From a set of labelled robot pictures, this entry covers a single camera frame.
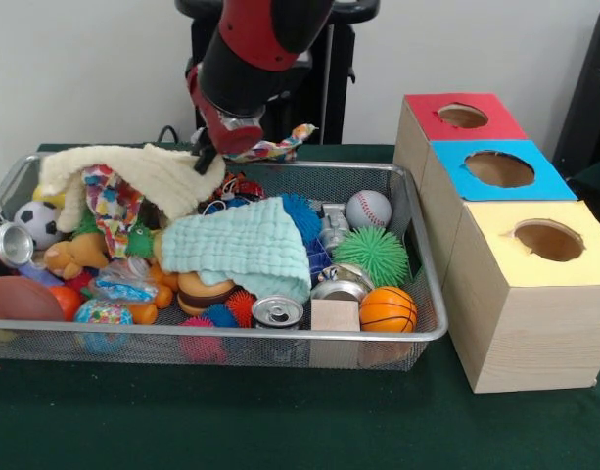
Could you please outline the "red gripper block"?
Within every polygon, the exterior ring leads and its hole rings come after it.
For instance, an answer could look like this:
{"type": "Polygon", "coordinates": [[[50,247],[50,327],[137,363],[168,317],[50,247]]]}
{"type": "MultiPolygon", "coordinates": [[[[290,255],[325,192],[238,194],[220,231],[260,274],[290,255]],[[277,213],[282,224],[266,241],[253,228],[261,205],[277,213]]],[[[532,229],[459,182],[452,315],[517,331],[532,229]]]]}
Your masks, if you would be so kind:
{"type": "Polygon", "coordinates": [[[263,137],[260,120],[264,107],[254,115],[240,117],[219,110],[201,90],[200,66],[191,66],[186,72],[186,83],[191,100],[201,120],[201,130],[191,137],[191,154],[198,156],[194,170],[206,174],[220,154],[242,154],[251,149],[263,137]]]}

